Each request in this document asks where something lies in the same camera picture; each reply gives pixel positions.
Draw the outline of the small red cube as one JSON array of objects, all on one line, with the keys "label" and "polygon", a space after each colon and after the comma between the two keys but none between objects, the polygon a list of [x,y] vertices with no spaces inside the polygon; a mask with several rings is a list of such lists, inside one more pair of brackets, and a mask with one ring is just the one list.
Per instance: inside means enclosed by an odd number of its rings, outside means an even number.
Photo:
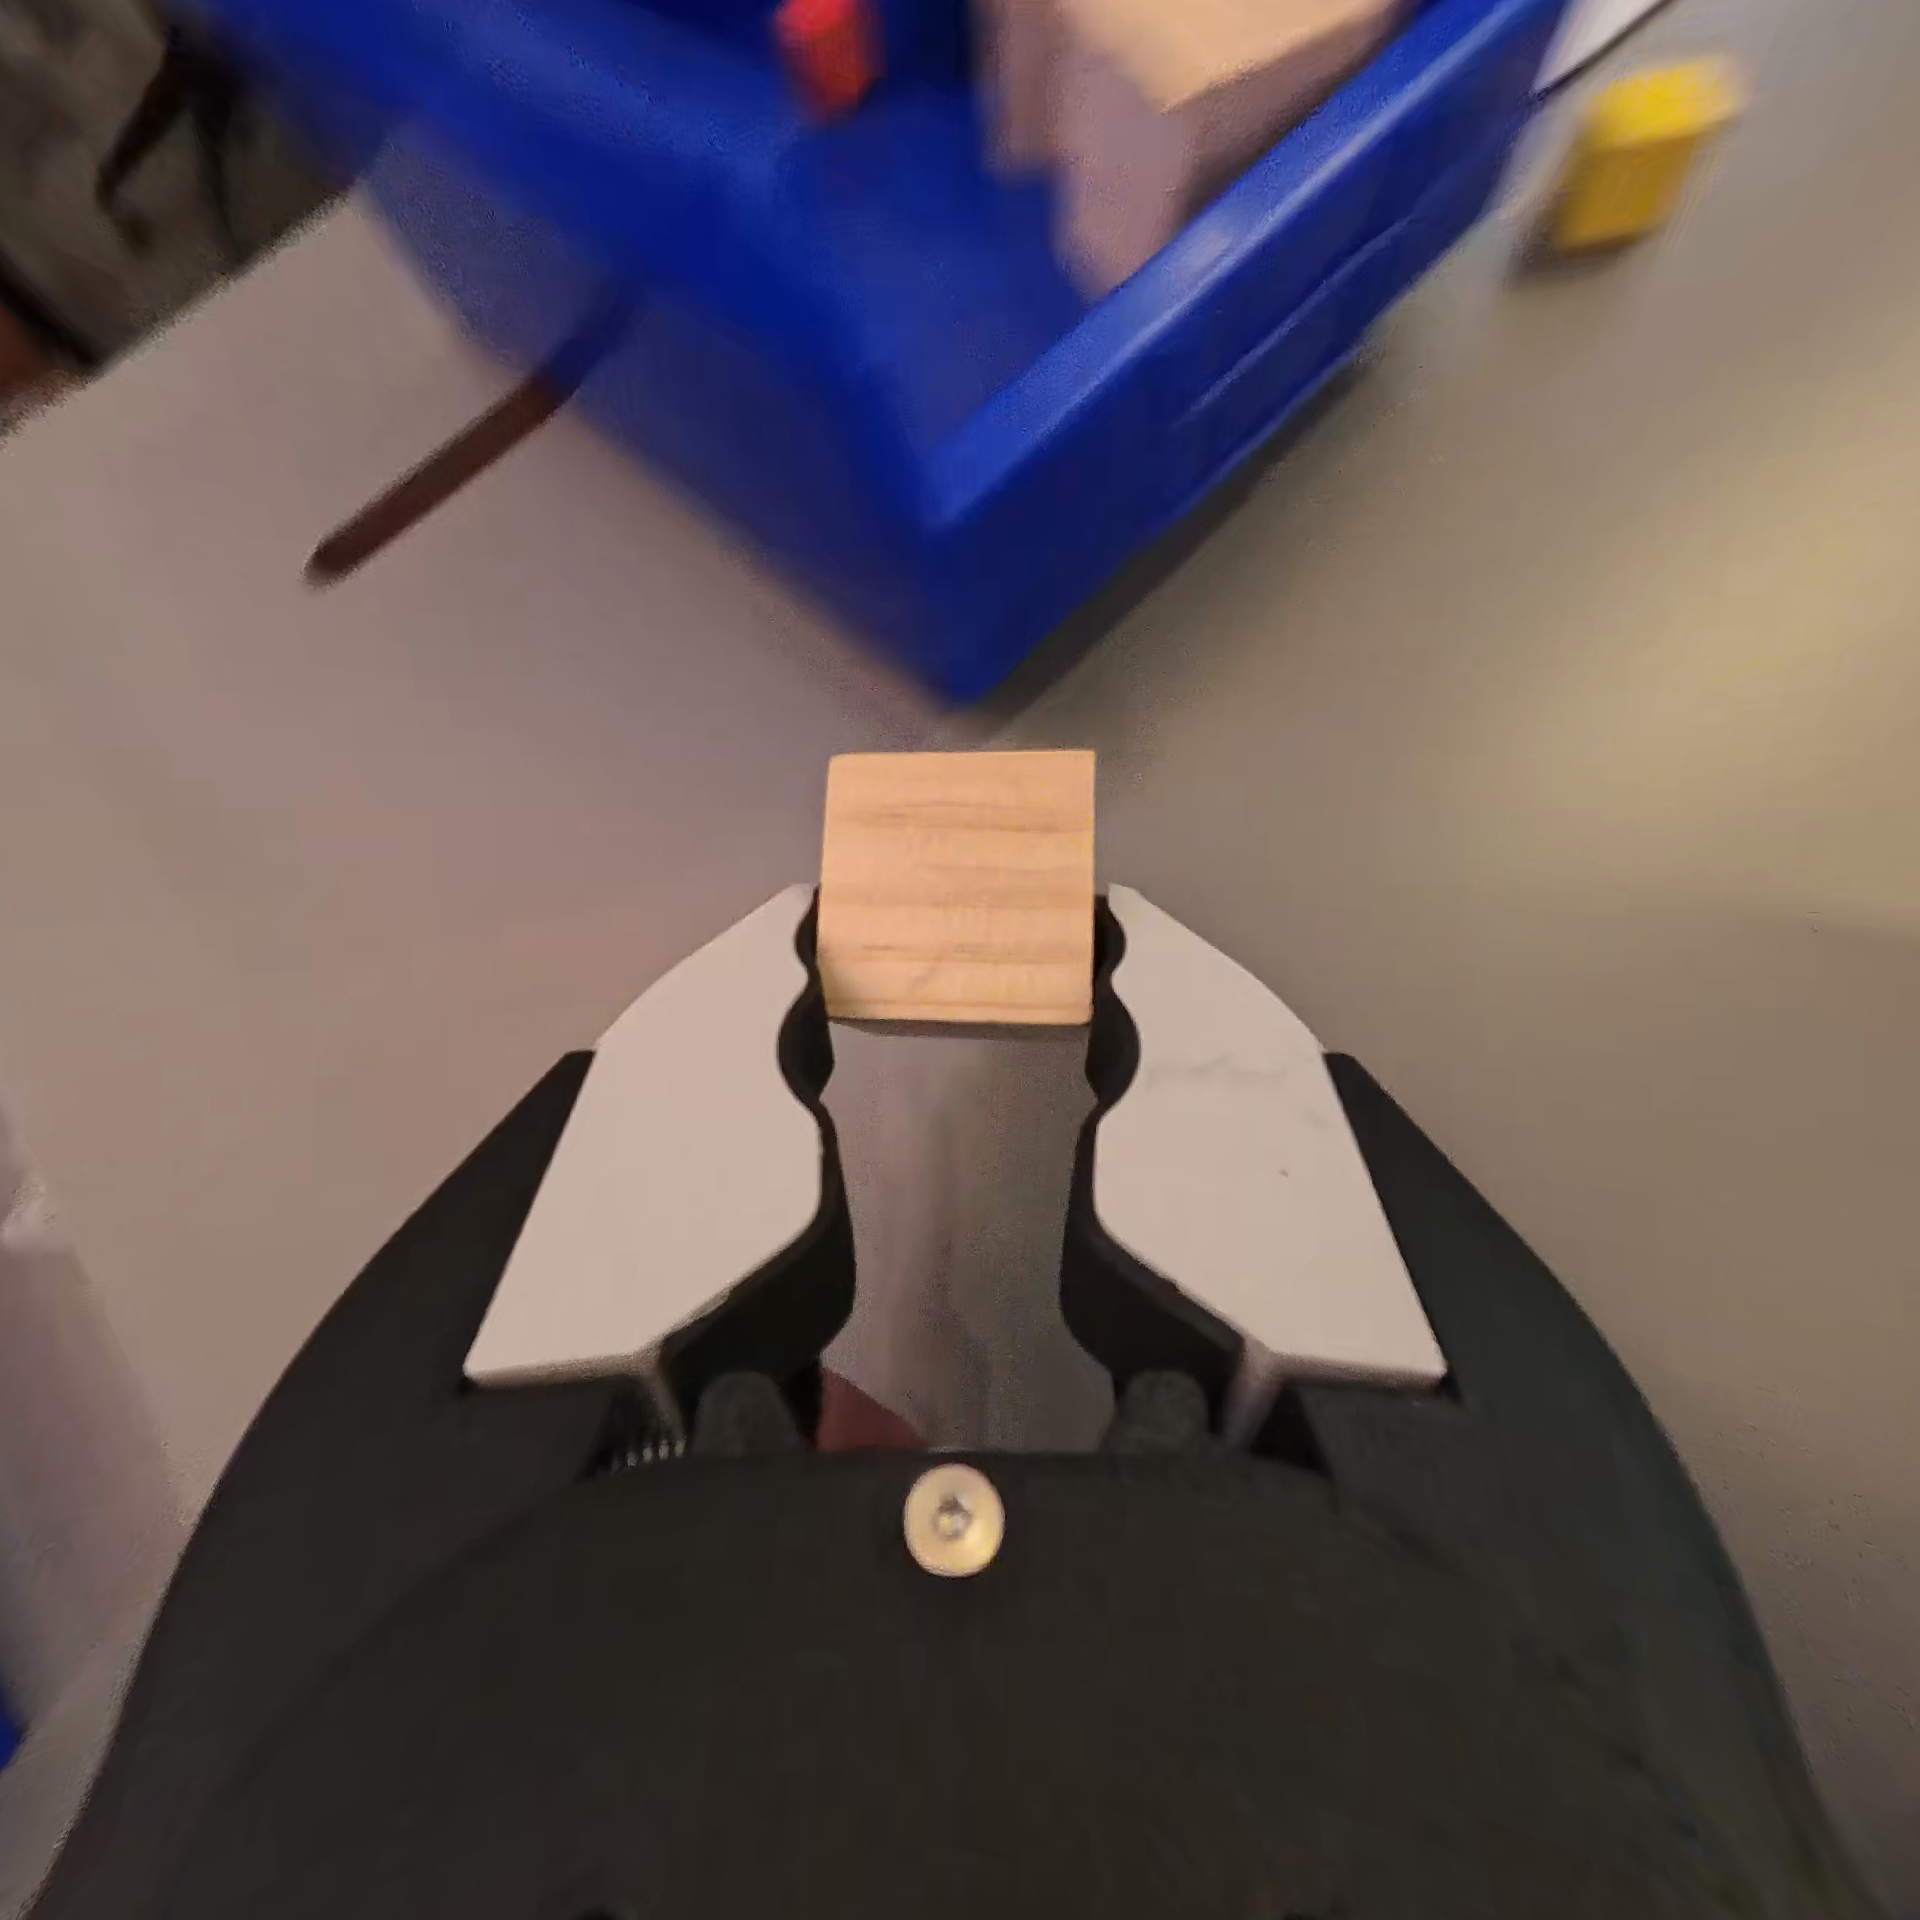
[{"label": "small red cube", "polygon": [[781,69],[804,107],[826,119],[859,107],[883,75],[875,1],[779,1],[773,13]]}]

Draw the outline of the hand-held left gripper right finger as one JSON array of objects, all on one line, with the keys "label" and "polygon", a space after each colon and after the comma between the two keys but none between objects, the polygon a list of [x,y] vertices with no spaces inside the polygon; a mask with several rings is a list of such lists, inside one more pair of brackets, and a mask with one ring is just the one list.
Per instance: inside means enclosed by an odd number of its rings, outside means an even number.
[{"label": "hand-held left gripper right finger", "polygon": [[1113,1394],[1195,1383],[1248,1448],[1295,1384],[1450,1373],[1329,1051],[1285,999],[1127,885],[1095,899],[1061,1305]]}]

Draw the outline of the natural wooden block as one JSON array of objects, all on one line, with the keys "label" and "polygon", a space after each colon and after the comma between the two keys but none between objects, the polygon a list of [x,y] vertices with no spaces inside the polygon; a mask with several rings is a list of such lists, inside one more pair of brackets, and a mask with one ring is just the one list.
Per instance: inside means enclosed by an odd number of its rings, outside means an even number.
[{"label": "natural wooden block", "polygon": [[1056,85],[1051,174],[1053,251],[1074,287],[1105,297],[1132,279],[1379,41],[1324,33],[1195,81],[1170,81],[1071,35]]},{"label": "natural wooden block", "polygon": [[1099,57],[1155,109],[1245,91],[1279,120],[1321,98],[1402,24],[1394,1],[983,1],[969,7],[997,126],[1037,146],[1066,107],[1071,57]]}]

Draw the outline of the yellow wooden block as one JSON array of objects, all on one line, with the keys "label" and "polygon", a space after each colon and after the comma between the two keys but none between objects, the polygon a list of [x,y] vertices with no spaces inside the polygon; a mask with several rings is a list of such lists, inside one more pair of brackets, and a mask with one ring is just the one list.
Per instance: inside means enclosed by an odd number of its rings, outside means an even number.
[{"label": "yellow wooden block", "polygon": [[1745,107],[1719,57],[1643,69],[1604,86],[1577,120],[1544,221],[1548,255],[1632,247],[1668,224],[1691,174]]}]

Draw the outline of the natural wooden cube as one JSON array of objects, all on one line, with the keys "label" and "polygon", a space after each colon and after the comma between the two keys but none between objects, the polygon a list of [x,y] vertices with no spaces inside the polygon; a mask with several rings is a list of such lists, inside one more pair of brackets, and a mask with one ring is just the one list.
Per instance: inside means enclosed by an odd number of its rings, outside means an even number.
[{"label": "natural wooden cube", "polygon": [[1092,751],[833,755],[815,945],[828,1016],[1088,1023],[1095,815]]}]

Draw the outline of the brown table strip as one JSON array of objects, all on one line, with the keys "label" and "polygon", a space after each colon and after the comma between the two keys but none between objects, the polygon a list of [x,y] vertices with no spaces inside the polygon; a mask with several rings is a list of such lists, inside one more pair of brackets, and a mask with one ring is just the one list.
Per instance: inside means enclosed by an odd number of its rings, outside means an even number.
[{"label": "brown table strip", "polygon": [[419,527],[479,475],[500,463],[520,442],[563,413],[576,381],[531,375],[450,439],[424,454],[347,518],[335,526],[305,561],[305,585],[327,589],[370,563],[385,549]]}]

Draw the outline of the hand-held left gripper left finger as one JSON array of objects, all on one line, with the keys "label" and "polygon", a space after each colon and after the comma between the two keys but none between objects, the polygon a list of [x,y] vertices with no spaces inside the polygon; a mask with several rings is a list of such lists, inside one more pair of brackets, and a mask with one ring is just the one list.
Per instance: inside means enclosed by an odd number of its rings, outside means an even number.
[{"label": "hand-held left gripper left finger", "polygon": [[743,1381],[818,1446],[858,1256],[816,921],[816,889],[784,886],[603,1030],[472,1336],[469,1384],[626,1384],[696,1445],[711,1389],[731,1401]]}]

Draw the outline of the blue plastic bin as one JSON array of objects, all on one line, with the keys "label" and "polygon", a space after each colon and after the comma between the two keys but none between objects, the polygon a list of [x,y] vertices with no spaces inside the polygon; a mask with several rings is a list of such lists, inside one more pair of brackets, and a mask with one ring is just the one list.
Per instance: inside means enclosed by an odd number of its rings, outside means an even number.
[{"label": "blue plastic bin", "polygon": [[906,478],[837,399],[658,293],[594,423],[885,661],[969,701],[1191,515],[1481,215],[1525,109],[1371,75],[1119,294],[1081,305],[1041,189],[953,88],[829,135],[809,189],[904,402]]},{"label": "blue plastic bin", "polygon": [[[199,10],[279,117],[357,176],[466,331],[505,360],[573,378],[583,409],[592,375],[633,333],[640,301],[665,293],[763,349],[804,393],[837,399],[855,424],[863,473],[906,478],[906,409],[855,320],[841,241],[826,233],[809,189],[826,177],[828,136],[911,88],[961,96],[989,177],[1041,189],[1047,257],[1074,301],[1097,304],[1051,253],[1043,185],[1000,176],[983,155],[963,5],[883,5],[889,75],[874,102],[837,122],[793,98],[771,5]],[[1415,5],[1332,99],[1365,75],[1380,88],[1479,81],[1487,104],[1525,109],[1506,166],[1563,10]]]}]

